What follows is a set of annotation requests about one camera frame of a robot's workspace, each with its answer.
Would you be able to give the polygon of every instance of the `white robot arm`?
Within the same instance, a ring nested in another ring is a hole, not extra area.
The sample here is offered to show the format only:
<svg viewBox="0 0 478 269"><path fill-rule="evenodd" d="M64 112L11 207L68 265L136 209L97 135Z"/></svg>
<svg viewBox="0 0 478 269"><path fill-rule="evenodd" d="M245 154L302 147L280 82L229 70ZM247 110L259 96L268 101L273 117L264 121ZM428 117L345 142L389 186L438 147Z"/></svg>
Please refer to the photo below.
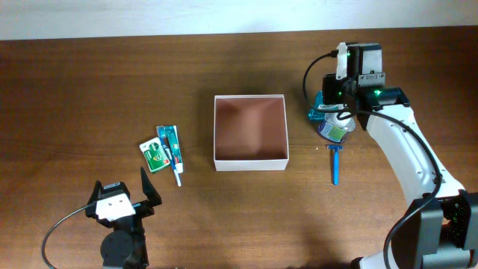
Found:
<svg viewBox="0 0 478 269"><path fill-rule="evenodd" d="M337 72L323 78L324 104L345 103L350 108L347 111L357 114L361 127L382 148L405 194L409 209L389 236L391 247L385 245L390 268L474 267L478 262L478 194L468 194L438 160L403 91L385 88L382 47L377 43L341 43L315 62L324 57L338 58ZM302 89L307 98L305 78ZM441 184L437 185L440 175ZM385 260L384 253L379 252L354 260L353 267L387 268Z"/></svg>
<svg viewBox="0 0 478 269"><path fill-rule="evenodd" d="M380 113L403 121L410 126L431 150L418 128L412 108L403 105L388 105L384 106ZM379 144L390 162L405 194L407 206L410 206L413 200L423 198L423 194L429 194L433 191L435 171L423 148L409 132L404 132L397 124L375 116L370 116L368 119L367 131ZM459 190L465 188L451 176L433 151L432 154L435 156L443 175L441 187L436 197L457 197ZM388 257L391 268L398 269L391 248L388 249ZM360 260L359 265L362 269L385 268L383 252L380 251L372 256L364 257Z"/></svg>

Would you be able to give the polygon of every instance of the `wooden table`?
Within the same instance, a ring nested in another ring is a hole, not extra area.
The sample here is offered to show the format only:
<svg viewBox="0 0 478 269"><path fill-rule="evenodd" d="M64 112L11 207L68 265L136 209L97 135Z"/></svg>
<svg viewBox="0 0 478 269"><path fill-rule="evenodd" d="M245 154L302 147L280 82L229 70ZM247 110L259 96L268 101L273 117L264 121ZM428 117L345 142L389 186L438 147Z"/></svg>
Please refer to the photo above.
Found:
<svg viewBox="0 0 478 269"><path fill-rule="evenodd" d="M305 68L341 41L382 44L446 168L478 191L478 28L416 28L0 42L0 267L45 268L45 232L84 205L96 180L143 200L138 148L179 128L185 172L151 175L164 204L146 218L150 268L329 268L381 250L406 210L381 149L357 129L331 183L330 154L306 119ZM336 60L314 67L309 95ZM217 94L283 93L285 171L215 172ZM100 268L110 230L83 214L47 244L59 268Z"/></svg>

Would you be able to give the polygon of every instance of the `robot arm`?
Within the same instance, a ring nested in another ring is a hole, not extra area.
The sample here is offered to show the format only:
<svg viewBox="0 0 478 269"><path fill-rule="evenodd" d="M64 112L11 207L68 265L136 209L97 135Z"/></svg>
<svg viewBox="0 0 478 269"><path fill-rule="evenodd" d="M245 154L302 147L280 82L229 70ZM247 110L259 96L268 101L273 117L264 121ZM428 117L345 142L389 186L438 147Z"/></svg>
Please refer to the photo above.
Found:
<svg viewBox="0 0 478 269"><path fill-rule="evenodd" d="M437 195L413 214L392 238L391 268L472 268L478 260L478 194L468 194L431 150L400 88L385 88L379 44L341 43L337 73L323 79L323 102L393 117L409 126L426 144L442 174ZM409 207L420 208L435 188L435 171L417 140L399 125L374 115L358 115L362 128L382 148ZM450 220L443 224L444 218ZM356 268L385 268L383 252L356 259Z"/></svg>
<svg viewBox="0 0 478 269"><path fill-rule="evenodd" d="M113 232L101 245L104 269L144 269L149 266L142 219L152 216L161 197L141 167L141 183L147 200L131 204L125 183L102 187L96 182L86 209L86 216Z"/></svg>
<svg viewBox="0 0 478 269"><path fill-rule="evenodd" d="M412 108L403 105L387 105L379 112L410 126L431 149L418 128ZM435 171L423 148L409 132L405 132L400 126L376 116L369 117L367 132L379 144L388 162L390 162L402 187L407 206L410 206L413 200L423 198L423 194L433 191ZM445 169L433 151L432 154L435 156L435 160L440 167L440 173L443 176L437 198L459 195L459 190L465 188L448 173L448 170Z"/></svg>

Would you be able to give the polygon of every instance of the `toothpaste tube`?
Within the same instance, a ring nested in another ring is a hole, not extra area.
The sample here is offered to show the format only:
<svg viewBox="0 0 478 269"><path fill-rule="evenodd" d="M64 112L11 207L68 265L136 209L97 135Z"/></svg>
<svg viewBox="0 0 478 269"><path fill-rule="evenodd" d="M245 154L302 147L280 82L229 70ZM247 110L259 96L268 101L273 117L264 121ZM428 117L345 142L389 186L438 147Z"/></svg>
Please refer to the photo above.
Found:
<svg viewBox="0 0 478 269"><path fill-rule="evenodd" d="M162 139L166 139L169 142L171 148L171 154L173 155L173 161L176 165L176 169L178 173L182 173L183 169L183 162L181 156L181 150L179 148L179 140L178 140L178 129L176 126L158 126L156 127L156 131L158 132L158 136Z"/></svg>

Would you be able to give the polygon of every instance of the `white cardboard box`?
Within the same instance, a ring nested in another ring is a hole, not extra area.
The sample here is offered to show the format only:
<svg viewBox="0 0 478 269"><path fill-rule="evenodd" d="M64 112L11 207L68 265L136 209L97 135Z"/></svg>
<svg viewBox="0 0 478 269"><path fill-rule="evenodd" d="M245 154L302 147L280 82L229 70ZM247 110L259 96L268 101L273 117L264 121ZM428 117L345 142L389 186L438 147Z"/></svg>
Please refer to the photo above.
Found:
<svg viewBox="0 0 478 269"><path fill-rule="evenodd" d="M288 162L283 94L214 97L217 171L284 170Z"/></svg>

